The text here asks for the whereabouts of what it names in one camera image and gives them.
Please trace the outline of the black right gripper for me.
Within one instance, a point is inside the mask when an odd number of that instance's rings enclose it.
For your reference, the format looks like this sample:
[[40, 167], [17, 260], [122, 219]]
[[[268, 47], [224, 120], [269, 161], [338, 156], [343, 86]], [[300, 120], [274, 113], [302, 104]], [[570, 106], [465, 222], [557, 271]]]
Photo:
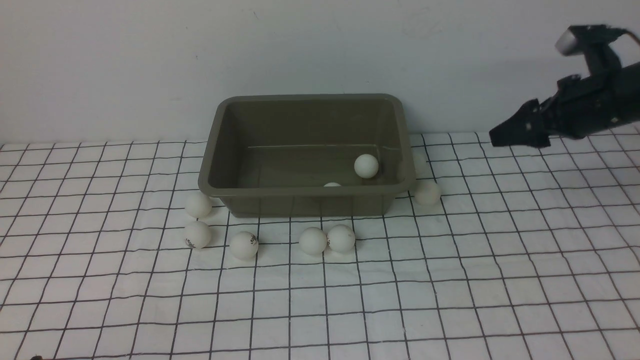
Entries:
[[640, 65], [634, 63], [586, 78], [576, 74], [558, 80], [556, 94], [541, 109], [537, 99], [526, 101], [490, 130], [489, 138], [494, 147], [543, 149], [551, 146], [549, 135], [579, 140], [639, 118]]

